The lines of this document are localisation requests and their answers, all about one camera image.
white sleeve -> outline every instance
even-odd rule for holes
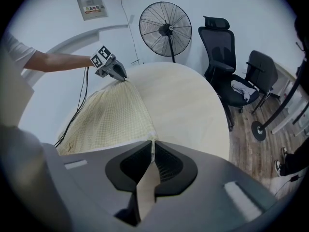
[[[36,50],[22,44],[9,32],[4,33],[2,40],[15,66],[22,71]]]

person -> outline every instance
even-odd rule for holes
[[[290,154],[286,147],[281,149],[283,164],[275,160],[275,170],[278,176],[287,176],[295,174],[309,166],[309,138],[295,151]]]
[[[2,40],[20,71],[25,68],[48,73],[93,66],[89,56],[43,53],[19,42],[8,31],[4,33]]]

weighted stand base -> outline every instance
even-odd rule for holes
[[[258,140],[258,141],[263,141],[266,139],[266,130],[259,130],[259,128],[262,126],[263,124],[260,123],[259,121],[255,121],[252,123],[251,125],[251,130],[252,133],[254,135],[254,137]]]

white desk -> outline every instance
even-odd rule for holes
[[[284,67],[282,64],[279,64],[275,62],[276,69],[281,72],[287,79],[287,83],[284,87],[284,89],[281,91],[281,94],[283,94],[287,88],[287,86],[290,84],[290,82],[294,83],[296,81],[296,74],[295,73],[290,73],[288,71],[288,68]],[[277,133],[280,129],[282,129],[292,118],[297,116],[303,109],[304,104],[306,104],[307,101],[309,101],[309,96],[308,94],[303,90],[301,86],[298,86],[298,91],[301,93],[302,98],[300,101],[297,103],[297,106],[295,109],[274,129],[271,130],[272,134]]]
[[[228,160],[225,112],[203,76],[170,62],[134,66],[126,72],[148,109],[159,140]]]

yellow checkered fabric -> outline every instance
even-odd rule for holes
[[[90,96],[57,150],[66,155],[157,139],[139,92],[127,80]]]

